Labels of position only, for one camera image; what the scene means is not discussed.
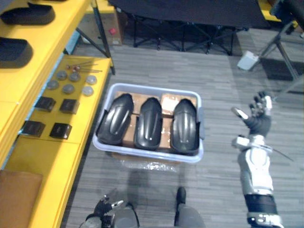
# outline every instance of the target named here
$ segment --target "cardboard box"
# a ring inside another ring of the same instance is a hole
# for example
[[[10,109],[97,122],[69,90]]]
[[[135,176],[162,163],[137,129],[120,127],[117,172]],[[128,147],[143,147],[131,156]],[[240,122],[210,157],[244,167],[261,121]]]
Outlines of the cardboard box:
[[[0,228],[27,228],[42,175],[0,171]]]
[[[101,12],[101,21],[109,45],[122,45],[124,40],[124,28],[127,24],[128,17],[123,12],[113,10],[112,13]],[[87,34],[96,44],[102,45],[102,40],[94,14],[85,14],[78,27]]]
[[[163,118],[162,119],[162,130],[161,130],[161,143],[160,149],[170,149],[170,137],[171,137],[171,124],[173,119]]]
[[[192,102],[194,107],[197,107],[197,101],[195,97],[192,96],[183,96],[183,95],[176,95],[176,94],[163,94],[161,96],[161,108],[162,108],[162,115],[164,117],[172,117],[173,111],[176,107],[176,105],[182,100],[182,99],[188,99]]]
[[[134,147],[134,133],[135,133],[135,126],[136,126],[136,117],[138,115],[131,115],[131,122],[130,125],[124,134],[123,137],[123,146],[126,147]]]
[[[115,95],[115,98],[119,97],[122,94],[126,94],[127,92],[117,92]],[[133,109],[133,114],[139,115],[141,112],[141,106],[145,101],[150,98],[150,97],[155,97],[157,100],[159,100],[158,96],[151,96],[151,95],[146,95],[146,94],[137,94],[137,93],[129,93],[132,96],[133,103],[134,103],[134,109]]]

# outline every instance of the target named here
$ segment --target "white box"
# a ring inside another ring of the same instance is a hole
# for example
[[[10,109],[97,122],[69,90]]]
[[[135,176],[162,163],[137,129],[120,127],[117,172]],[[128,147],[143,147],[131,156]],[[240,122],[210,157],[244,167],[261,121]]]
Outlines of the white box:
[[[237,66],[243,70],[250,70],[257,61],[257,55],[253,54],[250,51],[246,51],[242,58],[239,60]]]
[[[103,144],[98,141],[96,136],[96,130],[101,122],[101,119],[104,115],[105,110],[109,110],[111,104],[115,98],[115,94],[118,91],[123,91],[127,93],[140,93],[146,95],[153,95],[158,96],[161,98],[162,94],[178,94],[178,95],[186,95],[186,96],[193,96],[197,99],[197,122],[200,122],[199,126],[199,149],[198,153],[193,156],[188,155],[181,155],[181,154],[173,154],[173,153],[165,153],[165,152],[158,152],[158,151],[148,151],[148,150],[141,150],[136,148],[127,148],[123,146],[113,146],[108,144]],[[124,83],[116,83],[112,85],[107,93],[107,98],[104,102],[104,106],[102,111],[100,112],[98,118],[98,124],[95,129],[95,133],[93,136],[93,145],[102,151],[110,151],[110,152],[117,152],[126,155],[135,155],[141,157],[149,157],[149,158],[156,158],[156,159],[163,159],[163,160],[170,160],[170,161],[179,161],[179,162],[187,162],[187,163],[196,163],[199,162],[203,158],[204,148],[203,148],[203,139],[205,137],[204,132],[204,122],[203,122],[203,107],[202,101],[200,96],[191,91],[185,90],[177,90],[177,89],[166,89],[166,88],[157,88],[157,87],[150,87],[150,86],[142,86],[142,85],[132,85],[132,84],[124,84]]]

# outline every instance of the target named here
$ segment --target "robotic arm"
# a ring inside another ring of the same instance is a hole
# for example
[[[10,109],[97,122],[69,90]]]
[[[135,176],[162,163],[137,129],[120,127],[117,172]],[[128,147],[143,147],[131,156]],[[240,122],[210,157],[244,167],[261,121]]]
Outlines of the robotic arm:
[[[250,129],[248,138],[240,135],[232,141],[232,145],[241,151],[237,161],[248,208],[247,222],[252,228],[284,228],[276,210],[269,173],[272,148],[265,145],[271,126],[272,101],[266,92],[260,92],[254,100],[254,104],[249,106],[252,116],[236,107],[231,109]]]

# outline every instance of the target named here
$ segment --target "plastic wrap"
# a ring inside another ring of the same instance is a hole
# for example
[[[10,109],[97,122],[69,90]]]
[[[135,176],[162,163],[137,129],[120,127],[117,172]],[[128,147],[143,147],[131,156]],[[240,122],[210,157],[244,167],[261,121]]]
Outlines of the plastic wrap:
[[[177,172],[178,167],[181,164],[179,161],[162,161],[151,158],[122,155],[115,152],[111,153],[111,157],[118,159],[124,167],[129,169]]]

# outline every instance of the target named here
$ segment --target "black plastic cover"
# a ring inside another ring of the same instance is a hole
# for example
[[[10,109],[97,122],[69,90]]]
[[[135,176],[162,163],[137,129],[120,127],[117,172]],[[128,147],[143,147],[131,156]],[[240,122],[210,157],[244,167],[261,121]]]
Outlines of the black plastic cover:
[[[52,6],[28,2],[28,7],[8,10],[0,18],[10,25],[46,25],[54,20],[55,12]]]
[[[182,99],[174,109],[171,125],[171,147],[178,153],[194,154],[199,148],[199,124],[196,108]]]
[[[141,106],[141,112],[136,119],[134,134],[135,147],[144,150],[156,150],[161,143],[162,106],[151,97]]]
[[[0,37],[0,68],[21,68],[32,55],[32,47],[25,39]]]
[[[96,132],[98,141],[110,145],[121,144],[130,124],[133,109],[134,104],[130,94],[123,94],[116,98],[110,110],[104,112]]]

